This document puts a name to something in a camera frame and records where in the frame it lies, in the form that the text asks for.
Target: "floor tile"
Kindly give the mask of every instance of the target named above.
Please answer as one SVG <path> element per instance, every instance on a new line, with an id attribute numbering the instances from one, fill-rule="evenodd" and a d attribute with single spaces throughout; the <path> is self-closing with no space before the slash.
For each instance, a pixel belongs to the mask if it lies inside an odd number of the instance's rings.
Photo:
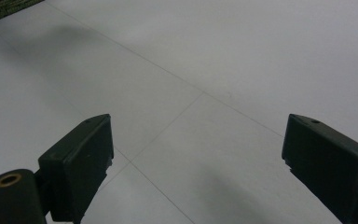
<path id="1" fill-rule="evenodd" d="M 130 164 L 97 194 L 82 223 L 191 222 Z"/>
<path id="2" fill-rule="evenodd" d="M 338 223 L 281 158 L 282 138 L 202 95 L 133 162 L 195 223 Z"/>
<path id="3" fill-rule="evenodd" d="M 287 116 L 358 141 L 358 4 L 48 0 L 284 135 Z"/>
<path id="4" fill-rule="evenodd" d="M 115 146 L 128 159 L 200 95 L 61 12 L 48 17 L 48 26 L 33 22 L 0 34 L 84 115 L 110 113 Z M 20 43 L 19 36 L 33 33 L 39 35 Z"/>
<path id="5" fill-rule="evenodd" d="M 0 174 L 36 171 L 39 156 L 82 119 L 16 52 L 0 51 Z"/>

